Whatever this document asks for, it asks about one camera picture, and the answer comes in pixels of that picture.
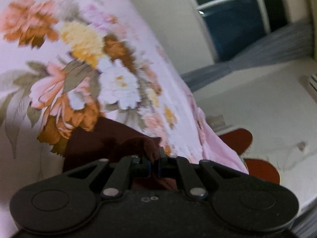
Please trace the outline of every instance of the black bracket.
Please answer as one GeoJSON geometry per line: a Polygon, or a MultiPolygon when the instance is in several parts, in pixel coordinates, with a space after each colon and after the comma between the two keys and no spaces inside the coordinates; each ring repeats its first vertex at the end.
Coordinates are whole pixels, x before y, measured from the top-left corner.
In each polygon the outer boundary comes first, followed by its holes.
{"type": "Polygon", "coordinates": [[[295,237],[299,209],[288,189],[209,160],[183,157],[100,159],[29,185],[10,203],[31,237],[295,237]],[[178,190],[129,190],[132,178],[174,178],[178,190]]]}

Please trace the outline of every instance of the floral fabric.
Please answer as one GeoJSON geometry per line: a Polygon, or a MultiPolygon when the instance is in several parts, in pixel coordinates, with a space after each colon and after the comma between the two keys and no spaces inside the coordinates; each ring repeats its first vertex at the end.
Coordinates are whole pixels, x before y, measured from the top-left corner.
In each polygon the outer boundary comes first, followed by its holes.
{"type": "Polygon", "coordinates": [[[4,208],[60,173],[72,131],[92,131],[98,117],[161,137],[169,155],[246,172],[129,0],[0,0],[0,13],[4,208]]]}

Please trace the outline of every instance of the orange flower print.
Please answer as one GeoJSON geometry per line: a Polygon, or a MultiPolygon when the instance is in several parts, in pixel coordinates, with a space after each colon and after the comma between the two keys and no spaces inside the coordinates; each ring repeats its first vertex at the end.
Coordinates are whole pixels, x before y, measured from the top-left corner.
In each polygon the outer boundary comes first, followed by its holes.
{"type": "Polygon", "coordinates": [[[0,20],[0,31],[8,42],[19,40],[19,46],[41,47],[46,39],[58,40],[52,25],[58,20],[52,16],[54,2],[35,4],[34,0],[11,2],[0,20]]]}
{"type": "Polygon", "coordinates": [[[118,24],[119,23],[118,18],[113,14],[110,15],[109,21],[111,24],[118,24]]]}
{"type": "Polygon", "coordinates": [[[177,123],[177,119],[176,119],[176,116],[172,113],[172,111],[167,106],[164,106],[164,115],[170,128],[174,129],[174,125],[177,123]]]}
{"type": "Polygon", "coordinates": [[[89,92],[89,78],[86,77],[75,89],[62,94],[68,72],[64,67],[49,63],[50,76],[37,81],[31,88],[31,107],[46,110],[43,114],[38,140],[53,145],[52,152],[64,155],[67,140],[72,131],[80,126],[92,131],[100,116],[99,103],[92,99],[89,92]],[[75,100],[73,93],[83,99],[75,100]]]}
{"type": "Polygon", "coordinates": [[[120,42],[115,35],[110,34],[104,37],[104,43],[103,50],[110,56],[111,61],[114,62],[115,60],[120,59],[123,65],[128,68],[131,73],[136,73],[132,51],[126,47],[124,42],[120,42]]]}

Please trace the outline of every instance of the dark red fabric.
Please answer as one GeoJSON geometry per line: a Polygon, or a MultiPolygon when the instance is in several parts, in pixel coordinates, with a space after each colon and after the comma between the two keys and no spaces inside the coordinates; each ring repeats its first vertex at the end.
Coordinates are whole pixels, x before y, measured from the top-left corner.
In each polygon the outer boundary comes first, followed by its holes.
{"type": "Polygon", "coordinates": [[[280,174],[269,162],[261,159],[245,158],[249,174],[265,181],[280,184],[280,174]]]}
{"type": "MultiPolygon", "coordinates": [[[[100,158],[119,162],[128,155],[146,156],[151,162],[159,159],[161,138],[148,137],[124,124],[100,117],[92,132],[81,127],[72,132],[66,151],[63,172],[100,158]]],[[[170,178],[136,178],[132,189],[177,189],[170,178]]]]}
{"type": "Polygon", "coordinates": [[[239,156],[250,147],[253,141],[252,133],[242,128],[220,135],[219,138],[239,156]]]}

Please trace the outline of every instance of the window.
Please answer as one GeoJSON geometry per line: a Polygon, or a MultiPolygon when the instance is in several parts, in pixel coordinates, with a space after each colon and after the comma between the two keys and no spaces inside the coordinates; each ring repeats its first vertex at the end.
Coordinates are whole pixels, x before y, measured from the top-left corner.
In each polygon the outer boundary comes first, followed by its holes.
{"type": "Polygon", "coordinates": [[[287,24],[283,0],[196,0],[220,61],[287,24]]]}

